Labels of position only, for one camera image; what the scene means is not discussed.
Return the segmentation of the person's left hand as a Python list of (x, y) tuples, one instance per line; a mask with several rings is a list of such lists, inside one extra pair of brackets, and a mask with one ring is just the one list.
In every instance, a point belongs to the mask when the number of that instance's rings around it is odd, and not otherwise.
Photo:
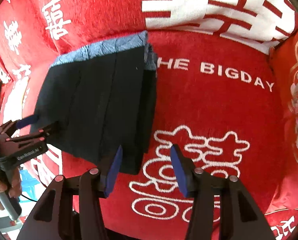
[[(0, 181), (0, 193), (5, 192), (8, 189), (8, 186)], [(11, 188), (9, 189), (9, 196), (11, 198), (17, 198), (22, 194), (22, 186), (21, 186), (21, 179), (20, 179), (20, 172), (19, 169), (16, 168), (13, 171), (12, 183)]]

